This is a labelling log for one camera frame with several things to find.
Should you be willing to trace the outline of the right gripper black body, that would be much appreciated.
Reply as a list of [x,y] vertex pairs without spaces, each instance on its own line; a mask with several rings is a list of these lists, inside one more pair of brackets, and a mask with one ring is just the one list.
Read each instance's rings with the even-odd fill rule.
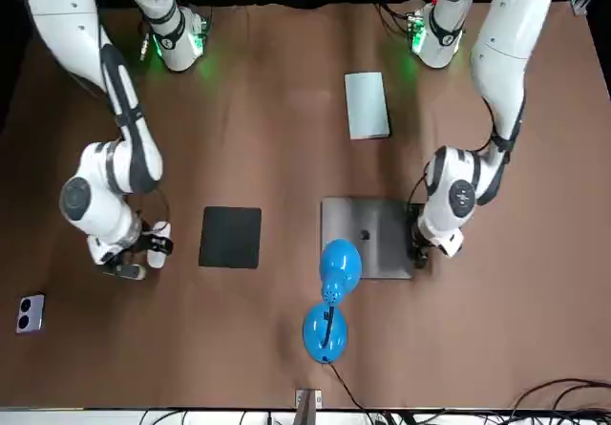
[[142,233],[137,238],[136,253],[148,250],[153,252],[160,252],[162,250],[162,238],[156,233]]

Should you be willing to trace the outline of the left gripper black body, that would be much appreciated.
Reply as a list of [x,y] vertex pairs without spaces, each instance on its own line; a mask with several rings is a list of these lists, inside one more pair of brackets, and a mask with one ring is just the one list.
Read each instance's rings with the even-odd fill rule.
[[411,251],[427,249],[429,241],[422,235],[417,222],[413,222],[409,227]]

